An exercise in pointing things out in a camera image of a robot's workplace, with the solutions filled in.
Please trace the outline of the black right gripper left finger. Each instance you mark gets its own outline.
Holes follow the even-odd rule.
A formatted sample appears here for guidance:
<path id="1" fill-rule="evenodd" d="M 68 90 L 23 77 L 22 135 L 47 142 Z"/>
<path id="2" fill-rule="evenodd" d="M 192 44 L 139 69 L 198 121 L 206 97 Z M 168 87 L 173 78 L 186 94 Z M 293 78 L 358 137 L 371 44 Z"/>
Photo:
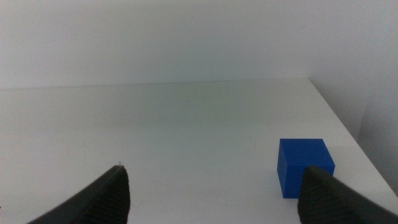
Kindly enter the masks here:
<path id="1" fill-rule="evenodd" d="M 29 224 L 126 224 L 130 204 L 128 174 L 118 165 Z"/>

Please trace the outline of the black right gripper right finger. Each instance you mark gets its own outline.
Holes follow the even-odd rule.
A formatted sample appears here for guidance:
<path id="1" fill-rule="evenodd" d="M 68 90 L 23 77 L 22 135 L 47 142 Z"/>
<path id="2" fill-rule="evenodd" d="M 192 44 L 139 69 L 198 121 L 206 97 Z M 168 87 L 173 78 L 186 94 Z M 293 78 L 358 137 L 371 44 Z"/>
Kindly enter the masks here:
<path id="1" fill-rule="evenodd" d="M 297 209 L 301 223 L 397 224 L 395 213 L 315 166 L 303 172 Z"/>

